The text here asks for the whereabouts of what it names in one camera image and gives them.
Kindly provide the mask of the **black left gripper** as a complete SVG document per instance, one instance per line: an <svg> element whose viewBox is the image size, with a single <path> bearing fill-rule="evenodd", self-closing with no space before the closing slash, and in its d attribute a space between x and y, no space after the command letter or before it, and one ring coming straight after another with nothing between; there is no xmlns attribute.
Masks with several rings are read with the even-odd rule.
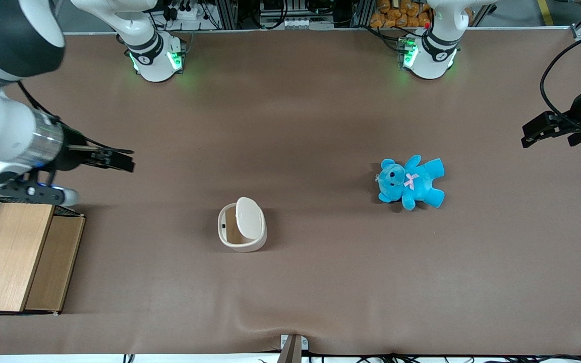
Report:
<svg viewBox="0 0 581 363"><path fill-rule="evenodd" d="M536 142L547 138L555 138L572 133L568 136L570 147L581 144L581 94L579 94L570 109L560 116L553 112L543 112L522 127L521 145L528 148Z"/></svg>

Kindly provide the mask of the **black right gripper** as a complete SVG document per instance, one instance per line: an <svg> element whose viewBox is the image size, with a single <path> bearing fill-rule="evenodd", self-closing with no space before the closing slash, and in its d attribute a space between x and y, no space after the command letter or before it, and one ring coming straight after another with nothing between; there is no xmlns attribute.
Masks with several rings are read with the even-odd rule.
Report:
<svg viewBox="0 0 581 363"><path fill-rule="evenodd" d="M88 147L83 134L68 126L60 126L63 132L63 141L60 150L54 159L54 169L57 171L69 171L85 163L89 157L88 151L74 151L72 146ZM126 172L134 172L133 158L118 151L91 151L91 165L97 168L113 168Z"/></svg>

